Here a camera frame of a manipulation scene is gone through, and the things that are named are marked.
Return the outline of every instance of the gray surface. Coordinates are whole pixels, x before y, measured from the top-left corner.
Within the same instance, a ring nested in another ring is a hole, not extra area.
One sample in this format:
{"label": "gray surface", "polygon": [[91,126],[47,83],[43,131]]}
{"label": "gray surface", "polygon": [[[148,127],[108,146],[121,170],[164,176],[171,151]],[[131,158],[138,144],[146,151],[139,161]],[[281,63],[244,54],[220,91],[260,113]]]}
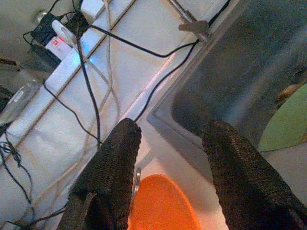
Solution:
{"label": "gray surface", "polygon": [[306,1],[241,1],[214,47],[200,51],[151,112],[148,120],[204,176],[204,123],[224,120],[258,145],[276,96],[304,63],[306,10]]}

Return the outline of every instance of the green object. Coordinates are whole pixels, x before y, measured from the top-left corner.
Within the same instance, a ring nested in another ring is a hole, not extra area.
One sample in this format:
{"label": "green object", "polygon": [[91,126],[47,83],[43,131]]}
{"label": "green object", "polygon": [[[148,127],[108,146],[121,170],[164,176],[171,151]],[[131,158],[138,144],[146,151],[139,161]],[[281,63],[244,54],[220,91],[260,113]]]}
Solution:
{"label": "green object", "polygon": [[307,84],[297,90],[266,126],[258,151],[284,149],[300,144],[307,131]]}

